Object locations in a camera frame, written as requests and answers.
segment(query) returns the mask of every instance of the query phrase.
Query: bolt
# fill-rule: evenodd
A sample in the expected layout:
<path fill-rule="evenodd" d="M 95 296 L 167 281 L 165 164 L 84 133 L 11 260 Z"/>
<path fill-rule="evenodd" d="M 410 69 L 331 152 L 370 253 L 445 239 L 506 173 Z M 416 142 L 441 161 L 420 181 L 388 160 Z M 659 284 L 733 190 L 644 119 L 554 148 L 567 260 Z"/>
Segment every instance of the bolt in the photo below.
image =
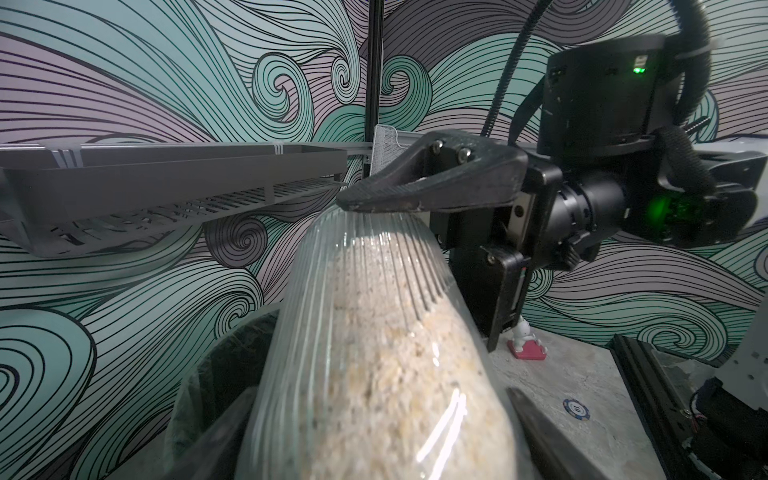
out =
<path fill-rule="evenodd" d="M 472 156 L 472 151 L 469 150 L 467 147 L 459 148 L 456 152 L 456 159 L 460 164 L 465 164 L 469 161 L 469 158 Z"/>
<path fill-rule="evenodd" d="M 432 153 L 435 155 L 440 154 L 440 150 L 442 149 L 443 143 L 442 140 L 435 140 L 432 142 Z"/>

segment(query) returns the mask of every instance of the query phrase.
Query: red block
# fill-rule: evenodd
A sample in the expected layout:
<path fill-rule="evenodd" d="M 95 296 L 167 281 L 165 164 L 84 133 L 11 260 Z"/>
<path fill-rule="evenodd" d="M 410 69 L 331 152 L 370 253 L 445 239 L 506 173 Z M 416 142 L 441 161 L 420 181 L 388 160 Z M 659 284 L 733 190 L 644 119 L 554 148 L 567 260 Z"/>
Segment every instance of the red block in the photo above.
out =
<path fill-rule="evenodd" d="M 515 351 L 515 343 L 511 340 L 507 341 L 507 347 L 515 358 L 520 360 L 543 360 L 547 358 L 547 353 L 544 347 L 536 343 L 536 340 L 529 340 L 523 345 L 522 352 Z"/>

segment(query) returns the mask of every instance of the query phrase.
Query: black metal pole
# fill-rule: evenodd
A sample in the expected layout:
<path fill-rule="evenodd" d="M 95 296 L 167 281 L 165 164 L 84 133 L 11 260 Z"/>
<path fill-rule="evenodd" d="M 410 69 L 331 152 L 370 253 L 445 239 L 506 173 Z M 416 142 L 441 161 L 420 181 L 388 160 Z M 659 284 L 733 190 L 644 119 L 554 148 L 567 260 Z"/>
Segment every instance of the black metal pole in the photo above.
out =
<path fill-rule="evenodd" d="M 368 7 L 368 79 L 366 82 L 366 127 L 364 141 L 373 141 L 373 131 L 379 123 L 379 96 L 382 88 L 384 45 L 384 0 L 369 0 Z M 362 166 L 368 177 L 370 164 Z"/>

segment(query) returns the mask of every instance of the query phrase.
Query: gray basket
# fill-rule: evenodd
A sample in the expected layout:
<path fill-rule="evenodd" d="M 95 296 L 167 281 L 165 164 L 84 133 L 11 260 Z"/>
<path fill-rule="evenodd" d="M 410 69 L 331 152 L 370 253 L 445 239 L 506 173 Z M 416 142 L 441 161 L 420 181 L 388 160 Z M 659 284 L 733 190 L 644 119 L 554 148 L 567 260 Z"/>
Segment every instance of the gray basket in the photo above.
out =
<path fill-rule="evenodd" d="M 344 150 L 305 144 L 0 147 L 0 233 L 72 257 L 340 188 Z"/>

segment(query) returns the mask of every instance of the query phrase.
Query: wall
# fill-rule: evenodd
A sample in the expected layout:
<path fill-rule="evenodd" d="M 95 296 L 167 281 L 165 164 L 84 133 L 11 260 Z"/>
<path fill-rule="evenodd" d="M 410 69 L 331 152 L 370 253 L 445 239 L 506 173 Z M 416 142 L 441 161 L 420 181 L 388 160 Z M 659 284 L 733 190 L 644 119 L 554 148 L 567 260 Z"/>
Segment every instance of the wall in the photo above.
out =
<path fill-rule="evenodd" d="M 387 2 L 382 123 L 479 131 L 531 5 Z M 766 7 L 707 5 L 729 43 L 700 109 L 717 121 L 701 140 L 766 128 Z M 367 8 L 0 0 L 0 143 L 360 140 Z M 550 53 L 672 30 L 661 0 L 557 2 L 495 134 Z M 536 121 L 524 138 L 535 135 Z M 359 179 L 360 167 L 350 161 L 346 179 Z M 34 258 L 0 238 L 0 478 L 100 478 L 161 431 L 180 379 L 216 338 L 282 299 L 296 245 L 330 200 L 77 259 Z M 693 252 L 619 236 L 595 263 L 540 272 L 525 314 L 587 341 L 619 332 L 712 358 L 752 319 L 768 279 L 766 243 L 760 226 Z"/>

